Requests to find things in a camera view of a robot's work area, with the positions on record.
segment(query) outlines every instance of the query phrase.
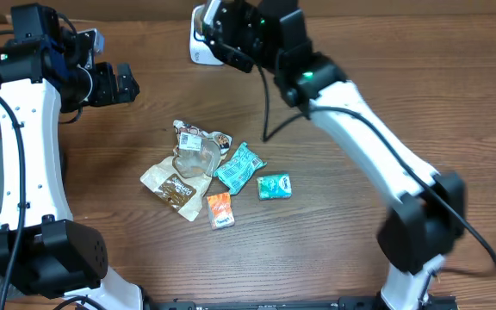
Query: green candy package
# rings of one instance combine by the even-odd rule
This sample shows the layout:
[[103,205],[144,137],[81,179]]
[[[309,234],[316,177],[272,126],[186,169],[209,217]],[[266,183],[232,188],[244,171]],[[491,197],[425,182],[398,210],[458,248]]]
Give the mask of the green candy package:
[[290,198],[292,196],[290,176],[285,173],[259,177],[257,179],[257,192],[259,193],[260,200]]
[[267,163],[250,151],[246,142],[242,142],[231,160],[215,171],[214,177],[218,177],[230,189],[229,194],[236,195],[254,172],[265,165]]

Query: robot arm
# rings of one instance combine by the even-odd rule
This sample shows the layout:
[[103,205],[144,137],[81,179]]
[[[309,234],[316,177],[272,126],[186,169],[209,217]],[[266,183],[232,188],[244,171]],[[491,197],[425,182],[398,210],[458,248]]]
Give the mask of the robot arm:
[[[406,148],[340,68],[313,51],[297,1],[263,0],[256,8],[243,0],[211,0],[194,18],[194,35],[204,38],[216,59],[244,72],[257,63],[273,73],[286,104],[330,134],[378,189],[389,215],[377,238],[390,272],[376,305],[392,310],[434,307],[428,286],[443,266],[444,255],[462,236],[463,226],[426,190],[435,191],[463,217],[464,182],[456,174],[441,176]],[[348,109],[351,115],[326,111],[330,108]]]
[[[72,221],[63,189],[59,114],[132,102],[139,94],[129,65],[94,62],[104,38],[96,29],[59,26],[39,4],[11,9],[15,38],[0,48],[0,97],[21,124],[26,166],[20,256],[10,282],[25,295],[88,296],[106,309],[140,310],[140,287],[109,267],[102,235]],[[15,128],[0,104],[4,194],[0,213],[0,275],[8,267],[19,222],[19,155]]]

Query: candy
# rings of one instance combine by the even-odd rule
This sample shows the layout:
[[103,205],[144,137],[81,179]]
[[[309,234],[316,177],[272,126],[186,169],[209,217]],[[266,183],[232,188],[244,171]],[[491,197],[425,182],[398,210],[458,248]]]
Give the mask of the candy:
[[260,200],[276,198],[290,198],[292,186],[288,174],[259,177],[257,179],[257,192]]

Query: wooden table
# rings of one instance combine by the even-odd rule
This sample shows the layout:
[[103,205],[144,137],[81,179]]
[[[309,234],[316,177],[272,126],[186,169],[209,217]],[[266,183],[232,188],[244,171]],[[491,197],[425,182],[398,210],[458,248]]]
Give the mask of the wooden table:
[[[261,142],[259,76],[192,64],[189,21],[77,25],[94,26],[107,43],[99,60],[130,63],[141,93],[59,128],[65,190],[75,220],[102,233],[124,278],[157,301],[324,300],[381,288],[388,261],[375,232],[387,209],[326,134],[297,121]],[[468,219],[496,250],[496,15],[319,18],[308,31],[403,142],[463,176]],[[271,95],[275,126],[296,111],[275,87]],[[269,163],[258,173],[288,171],[294,196],[260,202],[252,180],[233,198],[235,227],[212,231],[206,210],[186,221],[139,181],[171,154],[175,119],[229,133],[235,148],[247,141]],[[208,192],[225,190],[213,180]],[[486,270],[491,262],[466,234],[447,265]],[[496,277],[444,274],[432,291],[456,295],[461,309],[496,308]],[[25,298],[8,309],[55,302]]]

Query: orange snack packet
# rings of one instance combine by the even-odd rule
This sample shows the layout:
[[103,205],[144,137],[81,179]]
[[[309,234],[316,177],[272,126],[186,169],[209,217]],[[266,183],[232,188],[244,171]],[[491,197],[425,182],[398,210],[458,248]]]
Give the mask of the orange snack packet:
[[208,200],[208,216],[212,229],[216,230],[234,225],[229,193],[211,195],[206,199]]

